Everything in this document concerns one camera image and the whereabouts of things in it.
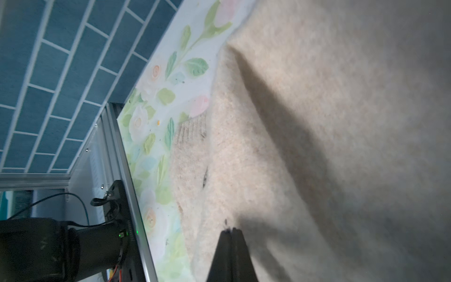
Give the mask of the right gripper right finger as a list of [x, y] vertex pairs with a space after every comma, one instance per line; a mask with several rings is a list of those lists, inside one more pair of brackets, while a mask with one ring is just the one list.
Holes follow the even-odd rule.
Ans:
[[258, 282], [243, 232], [231, 232], [231, 277], [233, 282]]

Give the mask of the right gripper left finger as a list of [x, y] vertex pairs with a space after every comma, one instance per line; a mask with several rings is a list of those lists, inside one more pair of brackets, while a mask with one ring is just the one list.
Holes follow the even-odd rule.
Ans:
[[211, 262], [210, 271], [207, 276], [207, 282], [232, 281], [231, 250], [231, 230], [223, 230], [220, 233], [216, 251]]

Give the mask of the beige knitted scarf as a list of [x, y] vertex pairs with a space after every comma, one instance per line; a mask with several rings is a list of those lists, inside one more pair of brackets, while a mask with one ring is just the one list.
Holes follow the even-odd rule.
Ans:
[[233, 227], [262, 282], [448, 282], [451, 3], [258, 1], [171, 177], [197, 282]]

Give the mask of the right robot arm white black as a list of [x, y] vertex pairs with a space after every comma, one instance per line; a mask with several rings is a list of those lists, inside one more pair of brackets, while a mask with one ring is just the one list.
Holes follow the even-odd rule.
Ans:
[[136, 237], [124, 222], [84, 229], [50, 218], [1, 221], [1, 281], [79, 282], [114, 269], [120, 282], [124, 268], [144, 278]]

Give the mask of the aluminium front rail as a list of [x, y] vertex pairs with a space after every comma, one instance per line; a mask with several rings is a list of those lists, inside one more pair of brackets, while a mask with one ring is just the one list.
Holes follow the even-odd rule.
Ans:
[[[149, 243], [145, 235], [131, 172], [126, 160], [117, 118], [123, 105], [109, 103], [102, 110], [88, 141], [72, 168], [66, 198], [67, 220], [77, 223], [76, 229], [109, 223], [105, 220], [103, 206], [107, 204], [106, 192], [116, 180], [121, 180], [126, 195], [132, 223], [137, 233], [137, 245], [142, 261], [145, 282], [156, 282]], [[81, 281], [104, 282], [101, 271]]]

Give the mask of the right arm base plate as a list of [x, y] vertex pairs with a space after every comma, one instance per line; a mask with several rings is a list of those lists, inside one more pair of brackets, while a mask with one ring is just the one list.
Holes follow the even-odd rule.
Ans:
[[105, 196], [103, 206], [105, 220], [118, 225], [114, 235], [122, 243], [119, 264], [102, 273], [105, 282], [144, 282], [146, 280], [137, 245], [137, 233], [127, 200], [126, 189], [121, 180], [113, 182]]

